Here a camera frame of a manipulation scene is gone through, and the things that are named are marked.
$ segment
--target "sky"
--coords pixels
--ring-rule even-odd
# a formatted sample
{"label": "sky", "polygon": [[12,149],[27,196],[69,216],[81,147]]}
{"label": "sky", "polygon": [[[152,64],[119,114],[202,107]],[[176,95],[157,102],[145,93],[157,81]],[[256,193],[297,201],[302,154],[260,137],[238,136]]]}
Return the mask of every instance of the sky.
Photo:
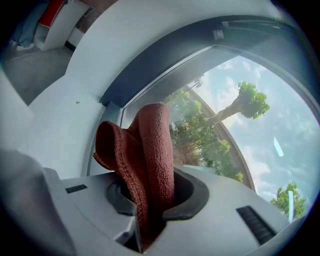
{"label": "sky", "polygon": [[256,192],[267,201],[296,182],[309,210],[320,187],[320,127],[304,100],[280,77],[237,56],[209,70],[193,88],[214,112],[238,96],[238,83],[256,85],[270,109],[253,120],[237,113],[223,121],[249,167]]}

